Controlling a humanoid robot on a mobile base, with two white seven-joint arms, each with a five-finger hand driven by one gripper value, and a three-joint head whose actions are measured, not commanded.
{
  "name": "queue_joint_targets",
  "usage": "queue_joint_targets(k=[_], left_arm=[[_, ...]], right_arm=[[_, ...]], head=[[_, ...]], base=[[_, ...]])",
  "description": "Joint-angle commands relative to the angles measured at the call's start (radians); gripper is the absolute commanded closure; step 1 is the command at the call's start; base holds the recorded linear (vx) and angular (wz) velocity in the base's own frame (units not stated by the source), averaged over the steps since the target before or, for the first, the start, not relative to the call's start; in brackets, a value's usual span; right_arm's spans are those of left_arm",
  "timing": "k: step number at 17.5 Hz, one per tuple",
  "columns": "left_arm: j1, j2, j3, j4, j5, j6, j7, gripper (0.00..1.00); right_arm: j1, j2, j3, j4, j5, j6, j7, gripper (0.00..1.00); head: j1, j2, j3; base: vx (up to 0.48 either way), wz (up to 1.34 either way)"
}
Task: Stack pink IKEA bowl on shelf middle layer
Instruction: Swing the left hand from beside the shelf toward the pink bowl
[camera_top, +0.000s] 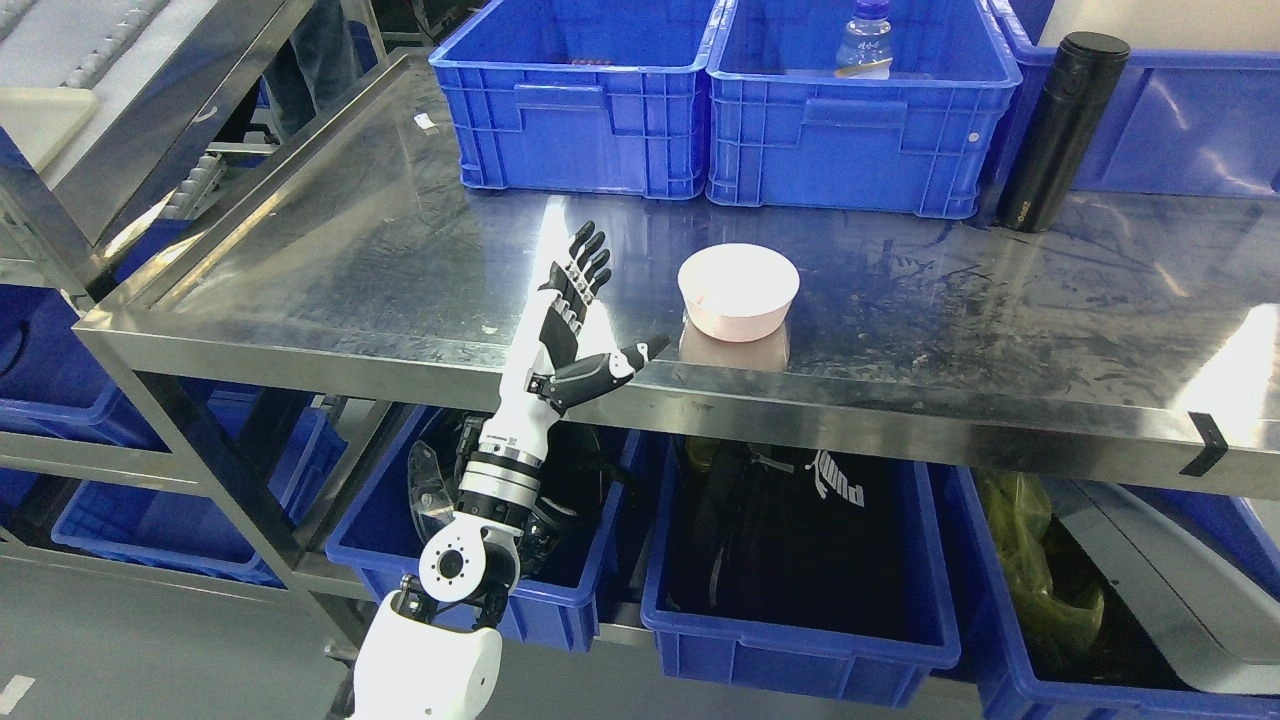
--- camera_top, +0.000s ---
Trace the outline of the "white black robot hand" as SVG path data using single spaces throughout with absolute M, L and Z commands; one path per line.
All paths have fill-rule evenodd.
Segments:
M 669 337 L 659 334 L 580 354 L 588 314 L 612 277 L 609 261 L 605 233 L 594 222 L 580 225 L 549 261 L 524 306 L 480 450 L 543 461 L 550 429 L 568 410 L 627 384 L 669 346 Z

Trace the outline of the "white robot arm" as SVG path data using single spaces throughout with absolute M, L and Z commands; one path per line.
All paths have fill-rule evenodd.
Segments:
M 378 606 L 355 661 L 352 719 L 476 719 L 488 706 L 545 455 L 495 442 L 471 454 L 451 521 Z

